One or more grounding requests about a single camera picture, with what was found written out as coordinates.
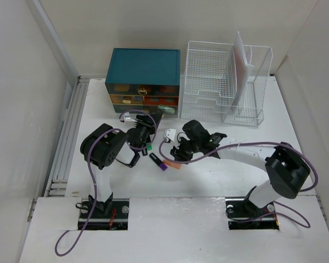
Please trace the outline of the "pastel green highlighter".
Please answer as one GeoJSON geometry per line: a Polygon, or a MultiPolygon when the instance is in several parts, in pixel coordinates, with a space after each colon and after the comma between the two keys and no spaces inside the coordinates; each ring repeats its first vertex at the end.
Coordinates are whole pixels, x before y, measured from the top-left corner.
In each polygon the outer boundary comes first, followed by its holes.
{"type": "Polygon", "coordinates": [[[175,114],[175,108],[169,107],[166,105],[158,105],[158,109],[164,112],[164,114],[167,115],[174,115],[175,114]]]}

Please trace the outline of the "clear mesh zip pouch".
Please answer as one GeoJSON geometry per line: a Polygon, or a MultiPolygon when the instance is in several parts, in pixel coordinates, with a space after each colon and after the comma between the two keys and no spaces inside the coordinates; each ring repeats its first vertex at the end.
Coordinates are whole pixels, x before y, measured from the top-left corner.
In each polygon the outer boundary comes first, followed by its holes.
{"type": "Polygon", "coordinates": [[[245,49],[239,31],[236,33],[233,51],[236,70],[236,94],[232,105],[237,106],[244,94],[248,78],[254,69],[254,66],[247,61],[247,56],[245,54],[245,49]]]}

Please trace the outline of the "pastel orange highlighter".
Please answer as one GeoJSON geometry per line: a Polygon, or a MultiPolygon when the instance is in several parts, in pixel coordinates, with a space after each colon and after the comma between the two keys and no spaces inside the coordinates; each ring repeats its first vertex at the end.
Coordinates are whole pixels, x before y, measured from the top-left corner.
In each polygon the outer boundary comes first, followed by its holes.
{"type": "Polygon", "coordinates": [[[168,161],[166,159],[163,162],[164,162],[165,165],[167,165],[169,167],[172,167],[172,168],[175,168],[175,169],[180,169],[181,168],[181,164],[179,164],[179,163],[168,161]]]}

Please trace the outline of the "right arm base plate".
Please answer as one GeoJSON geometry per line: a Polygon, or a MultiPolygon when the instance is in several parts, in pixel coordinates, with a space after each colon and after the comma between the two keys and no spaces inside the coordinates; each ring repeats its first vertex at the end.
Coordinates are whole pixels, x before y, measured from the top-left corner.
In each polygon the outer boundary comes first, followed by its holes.
{"type": "Polygon", "coordinates": [[[279,230],[273,202],[258,208],[243,197],[225,199],[229,230],[279,230]]]}

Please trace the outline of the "teal drawer organizer box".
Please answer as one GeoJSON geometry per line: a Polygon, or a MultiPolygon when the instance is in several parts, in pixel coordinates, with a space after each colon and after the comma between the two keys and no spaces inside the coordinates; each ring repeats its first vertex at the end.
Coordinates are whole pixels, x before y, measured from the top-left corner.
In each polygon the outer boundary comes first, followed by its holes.
{"type": "Polygon", "coordinates": [[[105,87],[116,113],[142,110],[154,113],[158,105],[175,108],[180,95],[179,49],[114,48],[105,87]]]}

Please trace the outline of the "purple black highlighter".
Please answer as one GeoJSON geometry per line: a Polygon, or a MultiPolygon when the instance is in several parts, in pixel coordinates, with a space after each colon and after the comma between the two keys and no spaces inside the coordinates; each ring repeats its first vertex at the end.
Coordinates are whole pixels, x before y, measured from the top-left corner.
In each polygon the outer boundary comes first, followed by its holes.
{"type": "Polygon", "coordinates": [[[168,167],[154,153],[149,154],[149,157],[162,171],[167,170],[168,167]]]}

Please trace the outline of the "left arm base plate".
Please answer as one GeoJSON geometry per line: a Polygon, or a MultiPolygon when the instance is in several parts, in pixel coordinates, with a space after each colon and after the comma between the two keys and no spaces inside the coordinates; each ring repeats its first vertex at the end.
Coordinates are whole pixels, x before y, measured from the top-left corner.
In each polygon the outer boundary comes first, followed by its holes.
{"type": "MultiPolygon", "coordinates": [[[[95,208],[85,230],[128,230],[129,205],[129,199],[113,199],[111,208],[107,208],[106,212],[95,208]]],[[[77,227],[81,230],[87,221],[92,204],[83,199],[82,202],[76,203],[75,207],[80,210],[77,227]]]]}

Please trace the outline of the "yellow black highlighter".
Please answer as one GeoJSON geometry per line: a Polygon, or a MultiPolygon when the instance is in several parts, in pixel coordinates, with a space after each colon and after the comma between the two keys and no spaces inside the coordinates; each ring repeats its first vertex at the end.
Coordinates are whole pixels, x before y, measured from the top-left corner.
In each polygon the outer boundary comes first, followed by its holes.
{"type": "Polygon", "coordinates": [[[141,152],[142,152],[143,156],[147,156],[147,155],[148,155],[148,150],[147,150],[147,148],[142,149],[141,152]]]}

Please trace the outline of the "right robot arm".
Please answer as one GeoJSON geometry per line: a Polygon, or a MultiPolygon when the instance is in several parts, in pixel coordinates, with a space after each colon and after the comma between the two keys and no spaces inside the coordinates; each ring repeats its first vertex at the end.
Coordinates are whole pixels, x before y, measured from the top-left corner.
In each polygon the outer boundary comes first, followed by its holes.
{"type": "Polygon", "coordinates": [[[209,133],[199,121],[187,122],[182,131],[164,132],[166,142],[173,143],[170,151],[175,162],[191,163],[193,155],[229,159],[256,167],[267,173],[268,179],[253,187],[243,200],[229,204],[227,211],[233,217],[255,218],[280,197],[294,199],[301,191],[311,169],[299,152],[285,142],[239,142],[223,133],[209,133]]]}

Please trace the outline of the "green black highlighter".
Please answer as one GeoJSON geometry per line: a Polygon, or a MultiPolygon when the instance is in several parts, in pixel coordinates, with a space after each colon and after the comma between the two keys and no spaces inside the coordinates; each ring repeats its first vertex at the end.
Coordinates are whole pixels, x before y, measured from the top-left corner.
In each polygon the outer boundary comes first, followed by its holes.
{"type": "Polygon", "coordinates": [[[151,150],[152,150],[152,145],[149,144],[149,143],[147,143],[147,144],[146,144],[146,150],[147,150],[147,151],[151,151],[151,150]]]}

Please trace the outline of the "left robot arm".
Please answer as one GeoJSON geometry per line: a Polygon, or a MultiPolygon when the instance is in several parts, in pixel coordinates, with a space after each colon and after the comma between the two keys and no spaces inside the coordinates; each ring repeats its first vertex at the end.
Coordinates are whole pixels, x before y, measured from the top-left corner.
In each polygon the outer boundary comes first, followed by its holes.
{"type": "MultiPolygon", "coordinates": [[[[132,168],[140,159],[140,153],[146,151],[153,142],[157,128],[163,117],[158,110],[154,113],[137,112],[134,127],[123,132],[103,123],[89,134],[82,142],[80,153],[88,163],[99,170],[118,161],[126,167],[132,168]]],[[[110,176],[92,174],[92,192],[88,196],[88,210],[93,216],[106,217],[111,213],[113,192],[110,189],[110,176]]]]}

